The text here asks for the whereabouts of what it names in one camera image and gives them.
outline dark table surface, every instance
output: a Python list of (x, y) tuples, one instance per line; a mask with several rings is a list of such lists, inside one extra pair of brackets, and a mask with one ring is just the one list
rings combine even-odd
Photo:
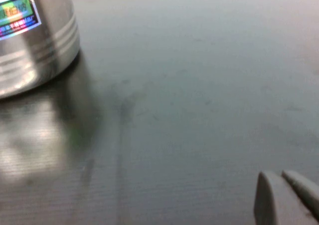
[(0, 104), (2, 225), (254, 224), (319, 182), (319, 0), (73, 0), (81, 53)]

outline holographic sticker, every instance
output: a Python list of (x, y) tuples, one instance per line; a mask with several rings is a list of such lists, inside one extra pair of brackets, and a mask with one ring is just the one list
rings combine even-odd
[(0, 40), (41, 25), (34, 0), (0, 0)]

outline stainless steel cup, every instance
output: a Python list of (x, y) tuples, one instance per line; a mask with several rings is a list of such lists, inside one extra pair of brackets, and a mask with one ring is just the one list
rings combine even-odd
[(79, 47), (72, 0), (0, 0), (0, 98), (47, 82)]

